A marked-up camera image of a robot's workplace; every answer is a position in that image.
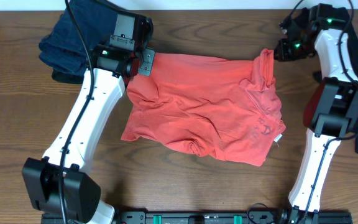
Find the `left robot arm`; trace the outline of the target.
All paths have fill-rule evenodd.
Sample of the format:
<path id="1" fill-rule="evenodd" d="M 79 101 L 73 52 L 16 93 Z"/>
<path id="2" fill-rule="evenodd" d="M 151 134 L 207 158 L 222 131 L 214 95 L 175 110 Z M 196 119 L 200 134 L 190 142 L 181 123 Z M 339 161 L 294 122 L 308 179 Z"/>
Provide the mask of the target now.
<path id="1" fill-rule="evenodd" d="M 118 10 L 109 41 L 86 52 L 89 67 L 62 130 L 41 159 L 28 158 L 22 168 L 42 223 L 114 223 L 115 208 L 90 177 L 93 156 L 125 82 L 151 74 L 155 51 L 147 44 L 153 33 L 151 18 Z"/>

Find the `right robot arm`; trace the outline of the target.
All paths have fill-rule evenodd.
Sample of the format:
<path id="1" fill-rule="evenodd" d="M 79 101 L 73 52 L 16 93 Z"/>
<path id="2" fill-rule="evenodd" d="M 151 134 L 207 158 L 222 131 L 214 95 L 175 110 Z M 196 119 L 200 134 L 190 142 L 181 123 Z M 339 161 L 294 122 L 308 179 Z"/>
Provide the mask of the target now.
<path id="1" fill-rule="evenodd" d="M 288 15 L 280 23 L 286 38 L 278 42 L 274 58 L 280 62 L 319 58 L 321 79 L 304 113 L 306 147 L 296 182 L 288 196 L 291 209 L 279 210 L 273 223 L 352 223 L 350 212 L 320 210 L 320 198 L 329 165 L 343 141 L 354 139 L 358 131 L 358 50 L 352 31 L 354 12 L 319 3 L 304 8 L 296 17 Z"/>

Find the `red printed t-shirt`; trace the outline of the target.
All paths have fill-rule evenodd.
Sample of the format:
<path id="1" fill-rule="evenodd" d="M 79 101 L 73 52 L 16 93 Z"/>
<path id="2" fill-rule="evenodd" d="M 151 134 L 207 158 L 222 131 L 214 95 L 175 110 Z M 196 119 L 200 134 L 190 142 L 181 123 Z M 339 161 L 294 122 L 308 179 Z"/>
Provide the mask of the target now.
<path id="1" fill-rule="evenodd" d="M 157 53 L 149 76 L 129 82 L 124 141 L 261 166 L 285 130 L 273 51 L 253 60 Z"/>

